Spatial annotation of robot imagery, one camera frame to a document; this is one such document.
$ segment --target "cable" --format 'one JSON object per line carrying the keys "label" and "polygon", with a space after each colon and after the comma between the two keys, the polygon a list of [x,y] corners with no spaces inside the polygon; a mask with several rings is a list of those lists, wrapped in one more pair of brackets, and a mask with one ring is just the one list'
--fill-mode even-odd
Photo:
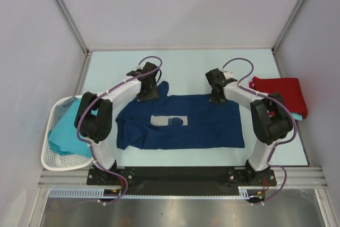
{"label": "cable", "polygon": [[158,83],[159,81],[160,81],[160,78],[162,77],[162,73],[161,73],[162,71],[161,70],[159,70],[159,77],[158,77],[158,80],[157,80],[157,82],[156,83]]}
{"label": "cable", "polygon": [[242,78],[238,81],[238,83],[237,83],[238,87],[241,88],[241,89],[244,90],[244,91],[247,91],[247,92],[253,94],[253,95],[260,96],[260,97],[263,97],[263,98],[266,98],[266,99],[268,99],[268,100],[271,100],[271,101],[275,102],[277,105],[279,105],[281,108],[283,108],[284,111],[286,111],[286,113],[288,114],[288,116],[291,118],[292,123],[293,123],[293,126],[294,126],[293,136],[292,136],[289,140],[287,140],[287,141],[282,141],[282,142],[276,143],[276,144],[273,146],[273,148],[271,149],[270,154],[269,154],[269,156],[268,156],[268,159],[267,159],[268,165],[269,165],[270,167],[279,167],[279,168],[281,168],[281,169],[284,171],[284,174],[285,174],[285,175],[284,175],[284,180],[283,180],[283,182],[282,182],[281,187],[276,191],[276,193],[274,193],[272,196],[270,196],[269,198],[267,198],[267,199],[264,200],[264,201],[269,201],[269,200],[273,199],[274,197],[276,197],[277,194],[278,194],[279,192],[282,191],[282,189],[283,189],[283,187],[285,186],[286,181],[287,181],[287,171],[286,171],[286,169],[285,169],[283,166],[279,166],[279,165],[270,165],[270,164],[269,164],[269,163],[270,163],[270,160],[271,160],[271,158],[273,157],[274,151],[275,151],[275,149],[276,149],[277,146],[279,146],[279,145],[284,145],[284,144],[288,144],[289,142],[291,142],[291,141],[293,141],[293,140],[295,139],[295,137],[296,137],[296,135],[297,135],[297,132],[298,132],[298,126],[296,125],[296,121],[294,120],[294,117],[293,117],[293,115],[291,114],[291,112],[290,112],[290,111],[287,109],[287,107],[286,107],[285,105],[283,105],[281,102],[279,102],[278,100],[276,100],[276,99],[274,99],[274,98],[268,97],[267,95],[260,94],[260,93],[256,93],[255,91],[253,91],[253,90],[251,90],[251,89],[248,89],[248,88],[246,88],[246,87],[243,87],[243,86],[241,85],[241,82],[242,82],[244,79],[246,79],[247,77],[249,77],[249,76],[253,73],[253,71],[254,71],[254,64],[253,64],[250,60],[247,60],[246,58],[233,58],[232,60],[230,60],[230,61],[228,61],[227,63],[224,64],[224,66],[222,67],[222,71],[223,71],[223,69],[224,69],[224,67],[225,67],[226,65],[228,65],[228,64],[231,63],[232,61],[236,61],[236,60],[246,61],[246,62],[248,62],[248,63],[251,65],[251,71],[250,71],[248,74],[246,74],[244,77],[242,77]]}
{"label": "cable", "polygon": [[267,185],[267,188],[264,189],[264,191],[268,191],[268,190],[269,190],[269,183],[268,183],[267,179],[264,178],[264,179],[262,180],[262,182],[263,182],[263,187],[265,186],[265,184]]}
{"label": "cable", "polygon": [[129,79],[127,79],[126,81],[122,81],[122,82],[118,83],[117,85],[111,87],[108,91],[106,91],[106,92],[102,93],[101,95],[97,96],[97,97],[95,98],[95,100],[92,101],[92,102],[88,105],[88,107],[85,109],[84,113],[81,115],[81,117],[80,117],[80,119],[79,119],[79,122],[78,122],[78,125],[77,125],[77,128],[76,128],[76,132],[77,132],[77,133],[76,133],[76,136],[78,137],[78,139],[79,139],[80,141],[83,141],[83,142],[86,142],[86,143],[89,144],[89,147],[90,147],[90,151],[91,151],[93,160],[96,162],[97,167],[99,167],[101,170],[103,170],[103,171],[105,171],[105,172],[107,172],[107,173],[109,173],[109,174],[111,174],[111,175],[115,175],[116,177],[123,179],[123,181],[124,181],[124,183],[125,183],[124,192],[122,192],[122,193],[121,193],[117,198],[115,198],[114,200],[112,200],[112,201],[110,201],[110,202],[108,202],[108,203],[104,203],[104,205],[112,204],[112,203],[116,202],[117,200],[119,200],[121,197],[123,197],[123,196],[126,194],[126,192],[128,191],[129,184],[128,184],[128,181],[126,180],[126,178],[125,178],[124,176],[122,176],[122,175],[120,175],[120,174],[117,174],[117,173],[115,173],[115,172],[112,172],[112,171],[110,171],[110,170],[104,168],[104,167],[98,162],[98,158],[97,158],[96,155],[95,155],[95,152],[94,152],[94,149],[93,149],[93,146],[92,146],[91,141],[89,141],[89,140],[87,140],[87,139],[81,138],[81,136],[80,136],[80,127],[81,127],[81,124],[82,124],[82,122],[83,122],[85,116],[87,115],[87,113],[91,110],[91,108],[95,105],[95,103],[98,102],[101,98],[103,98],[103,97],[106,96],[108,93],[111,93],[112,91],[116,90],[117,88],[119,88],[120,86],[124,85],[124,84],[127,83],[127,82],[130,82],[130,81],[132,81],[132,80],[135,80],[135,79],[138,79],[138,78],[142,78],[142,77],[145,77],[145,76],[147,76],[147,75],[150,75],[150,74],[152,74],[152,73],[154,73],[154,72],[157,72],[157,71],[160,69],[160,67],[162,66],[162,64],[163,64],[163,61],[162,61],[161,58],[159,58],[159,57],[156,57],[156,56],[148,56],[148,57],[145,57],[145,58],[143,58],[143,59],[138,63],[138,65],[140,65],[143,61],[145,61],[145,60],[147,60],[147,59],[149,59],[149,58],[156,58],[156,59],[158,59],[158,60],[160,61],[159,66],[156,67],[155,69],[153,69],[153,70],[151,70],[151,71],[145,73],[145,74],[140,74],[140,75],[137,75],[137,76],[135,76],[135,77],[129,78]]}

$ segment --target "blue cloth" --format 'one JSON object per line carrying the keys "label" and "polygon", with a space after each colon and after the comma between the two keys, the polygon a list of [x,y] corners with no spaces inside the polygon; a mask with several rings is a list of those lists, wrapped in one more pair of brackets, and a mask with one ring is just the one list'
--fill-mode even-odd
{"label": "blue cloth", "polygon": [[80,99],[75,101],[64,113],[53,130],[48,135],[49,147],[60,155],[79,154],[92,158],[90,148],[86,142],[77,138],[74,120],[78,112]]}
{"label": "blue cloth", "polygon": [[167,96],[167,82],[158,91],[159,99],[135,98],[119,113],[118,148],[244,148],[237,103],[218,105],[209,101],[210,95]]}

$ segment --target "table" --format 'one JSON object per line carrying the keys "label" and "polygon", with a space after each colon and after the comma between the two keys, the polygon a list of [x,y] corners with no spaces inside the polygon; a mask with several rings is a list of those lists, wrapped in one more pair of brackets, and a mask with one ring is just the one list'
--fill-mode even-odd
{"label": "table", "polygon": [[[255,75],[260,78],[279,78],[274,57],[269,49],[221,49],[221,50],[168,50],[168,51],[117,51],[93,52],[83,93],[97,93],[122,81],[139,61],[146,56],[158,56],[163,60],[161,81],[169,82],[168,95],[209,94],[205,73],[221,68],[224,63],[235,57],[247,58],[254,64],[254,73],[243,85],[247,86]],[[235,61],[225,68],[234,73],[237,79],[250,71],[247,62]],[[116,108],[113,120],[125,105]],[[243,166],[253,152],[256,137],[252,128],[251,114],[240,107],[241,123],[245,148],[210,148],[177,150],[142,150],[116,147],[116,122],[109,136],[110,147],[118,166]],[[299,136],[291,143],[279,146],[271,164],[298,165],[308,164]]]}

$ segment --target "metal floor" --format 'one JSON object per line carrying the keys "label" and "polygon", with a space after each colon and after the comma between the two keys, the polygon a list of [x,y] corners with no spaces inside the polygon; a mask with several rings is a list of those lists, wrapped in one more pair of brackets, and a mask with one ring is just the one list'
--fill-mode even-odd
{"label": "metal floor", "polygon": [[40,227],[325,226],[314,190],[283,190],[265,206],[244,200],[122,199],[62,210],[79,201],[50,198]]}

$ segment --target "plastic basket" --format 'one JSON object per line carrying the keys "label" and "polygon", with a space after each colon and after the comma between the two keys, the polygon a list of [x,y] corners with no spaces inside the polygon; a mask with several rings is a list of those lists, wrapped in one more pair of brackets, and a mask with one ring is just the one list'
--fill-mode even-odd
{"label": "plastic basket", "polygon": [[57,103],[54,104],[52,107],[51,113],[49,115],[45,138],[44,138],[44,145],[42,146],[41,152],[41,163],[44,168],[52,171],[66,171],[66,170],[76,170],[82,167],[86,167],[92,163],[93,158],[89,159],[82,155],[72,154],[72,155],[65,155],[61,156],[53,151],[51,151],[48,143],[48,133],[54,127],[54,112],[55,108],[58,105],[61,105],[67,99],[71,97],[63,98],[59,100]]}

